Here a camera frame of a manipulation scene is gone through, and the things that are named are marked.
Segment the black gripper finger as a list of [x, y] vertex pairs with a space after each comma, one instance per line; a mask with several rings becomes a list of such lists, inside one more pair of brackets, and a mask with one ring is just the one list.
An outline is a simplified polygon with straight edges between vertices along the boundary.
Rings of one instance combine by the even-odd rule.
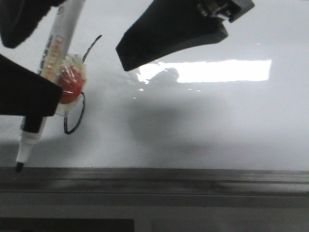
[[61, 94], [58, 85], [1, 55], [1, 115], [53, 116]]

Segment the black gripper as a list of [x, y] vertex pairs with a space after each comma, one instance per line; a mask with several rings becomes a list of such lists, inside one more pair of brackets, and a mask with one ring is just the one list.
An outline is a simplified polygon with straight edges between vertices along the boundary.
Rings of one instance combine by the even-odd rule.
[[221, 21], [236, 21], [252, 0], [154, 0], [116, 47], [125, 71], [183, 49], [228, 37]]

